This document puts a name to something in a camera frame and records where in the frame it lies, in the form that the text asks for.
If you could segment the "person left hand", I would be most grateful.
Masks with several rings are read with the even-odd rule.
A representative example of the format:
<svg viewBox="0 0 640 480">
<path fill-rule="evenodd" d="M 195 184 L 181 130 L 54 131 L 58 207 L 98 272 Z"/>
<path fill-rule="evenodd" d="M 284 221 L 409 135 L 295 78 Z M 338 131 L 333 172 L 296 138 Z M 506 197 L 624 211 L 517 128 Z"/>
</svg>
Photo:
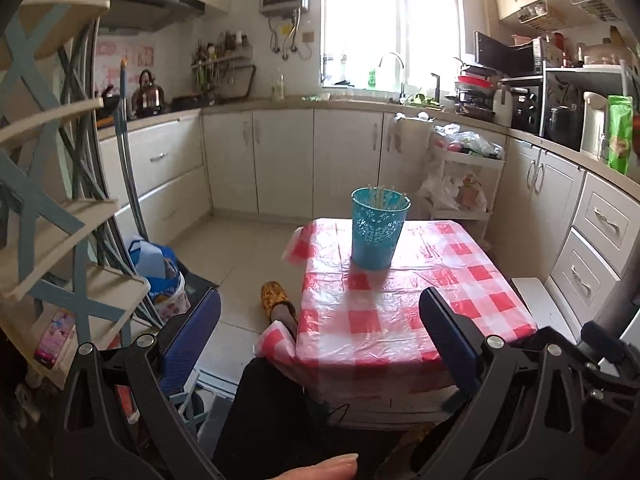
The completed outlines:
<svg viewBox="0 0 640 480">
<path fill-rule="evenodd" d="M 352 480 L 357 473 L 357 460 L 357 453 L 336 456 L 314 466 L 292 469 L 274 480 Z"/>
</svg>

